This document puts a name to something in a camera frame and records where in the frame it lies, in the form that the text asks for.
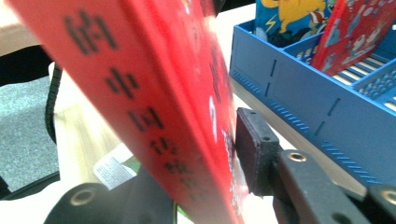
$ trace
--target red booklet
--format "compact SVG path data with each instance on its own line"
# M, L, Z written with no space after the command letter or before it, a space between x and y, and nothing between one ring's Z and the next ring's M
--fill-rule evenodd
M334 76L368 57L396 19L396 0L337 1L312 66Z
M243 223L212 1L8 2L192 221Z

